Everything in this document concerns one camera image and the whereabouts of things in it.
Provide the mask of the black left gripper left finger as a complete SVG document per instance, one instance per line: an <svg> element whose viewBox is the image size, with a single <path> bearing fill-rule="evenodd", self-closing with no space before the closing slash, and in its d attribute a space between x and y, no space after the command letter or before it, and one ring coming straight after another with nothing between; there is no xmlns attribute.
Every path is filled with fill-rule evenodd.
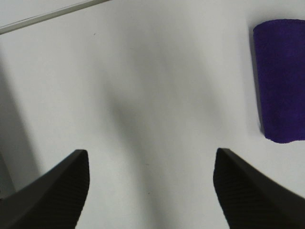
<svg viewBox="0 0 305 229"><path fill-rule="evenodd" d="M74 229L89 186L88 152L75 150L39 179L0 202L0 227Z"/></svg>

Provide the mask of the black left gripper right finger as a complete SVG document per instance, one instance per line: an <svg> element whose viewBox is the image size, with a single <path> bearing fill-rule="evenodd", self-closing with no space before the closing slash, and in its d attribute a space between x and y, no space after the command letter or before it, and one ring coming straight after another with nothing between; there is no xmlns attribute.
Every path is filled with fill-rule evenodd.
<svg viewBox="0 0 305 229"><path fill-rule="evenodd" d="M231 229L305 227L305 199L274 182L230 149L216 151L213 185Z"/></svg>

